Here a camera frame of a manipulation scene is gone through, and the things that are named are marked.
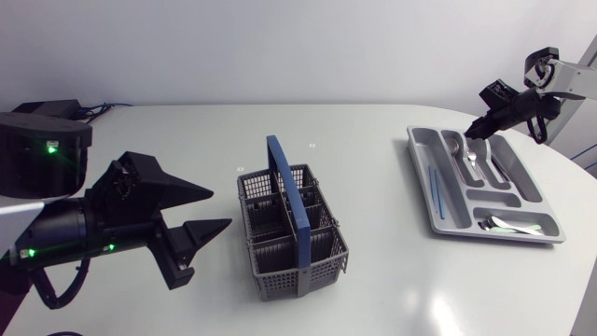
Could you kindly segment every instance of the black cable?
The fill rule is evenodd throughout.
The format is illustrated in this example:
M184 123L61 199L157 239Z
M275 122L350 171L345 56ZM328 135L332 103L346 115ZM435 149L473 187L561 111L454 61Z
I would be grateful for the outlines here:
M529 132L533 136L533 139L538 145L543 144L548 140L548 128L545 126L545 119L537 116L537 125L539 126L539 135L535 133L535 127L533 126L533 120L526 120L526 125L529 128Z
M34 270L30 273L31 280L33 281L37 293L41 300L47 305L49 309L60 309L70 303L83 286L85 277L90 268L90 260L83 259L81 264L77 267L78 272L76 273L75 279L71 285L64 291L60 297L56 297L56 291L50 283L46 271L43 268Z
M92 121L94 121L95 119L97 119L98 117L100 117L102 114L109 111L114 106L132 106L132 105L124 104L124 103L103 103L103 104L92 106L92 107L81 107L77 111L75 120L87 119L86 123L89 124ZM96 110L98 108L100 108L99 112L93 112L93 110Z
M98 119L102 114L104 114L105 112L109 111L111 108L112 108L111 105L102 106L102 109L100 109L100 112L91 114L89 120L87 120L86 123L90 124L92 121Z

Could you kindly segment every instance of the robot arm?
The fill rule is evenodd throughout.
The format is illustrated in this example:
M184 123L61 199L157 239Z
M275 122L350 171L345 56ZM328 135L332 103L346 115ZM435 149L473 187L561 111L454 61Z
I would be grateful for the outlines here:
M166 226L161 210L213 193L139 153L124 153L83 197L70 197L83 186L90 145L86 124L0 113L0 333L31 285L47 307L62 308L80 290L90 259L102 255L146 246L168 288L184 286L197 251L231 222ZM44 268L76 260L75 280L57 296Z
M560 115L560 100L597 99L597 70L559 60L555 48L541 49L525 61L524 84L529 88L518 92L498 79L479 95L490 107L483 117L473 121L467 137L487 139L498 130L507 130L526 121L537 144L548 139L545 119ZM540 134L535 133L532 119L537 119Z

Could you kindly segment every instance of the spoon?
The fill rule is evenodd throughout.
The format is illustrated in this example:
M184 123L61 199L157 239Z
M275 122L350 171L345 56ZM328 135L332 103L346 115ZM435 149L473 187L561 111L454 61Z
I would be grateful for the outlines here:
M448 149L450 150L450 154L453 157L455 157L456 154L458 153L458 150L460 149L458 142L453 138L447 138L445 140L446 140L446 145L448 145ZM477 177L479 177L481 179L485 179L485 175L483 174L483 172L480 170L479 166L476 163L477 153L475 153L470 147L466 148L466 158L470 162L471 167L473 167L473 170L477 174Z
M520 232L524 232L524 233L529 233L532 235L544 235L543 233L535 231L535 230L531 230L530 228L520 228L520 227L516 227L514 225L510 225L510 224L506 223L504 220L502 220L496 216L489 217L488 221L489 221L490 225L493 224L502 229L512 229L512 230L516 230L516 231L520 231Z

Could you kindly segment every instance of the cutlery basket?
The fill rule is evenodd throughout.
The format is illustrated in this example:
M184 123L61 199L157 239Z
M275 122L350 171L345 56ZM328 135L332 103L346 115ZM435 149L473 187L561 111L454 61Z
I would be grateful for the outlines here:
M306 164L289 166L268 136L269 169L241 175L246 243L263 301L302 297L346 273L348 247Z

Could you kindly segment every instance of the white wall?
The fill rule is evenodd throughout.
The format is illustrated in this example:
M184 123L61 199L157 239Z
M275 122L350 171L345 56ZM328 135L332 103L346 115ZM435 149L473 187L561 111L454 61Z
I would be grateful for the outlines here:
M487 84L523 89L529 53L554 46L578 61L595 13L594 0L3 0L0 110L77 98L413 103L480 115Z

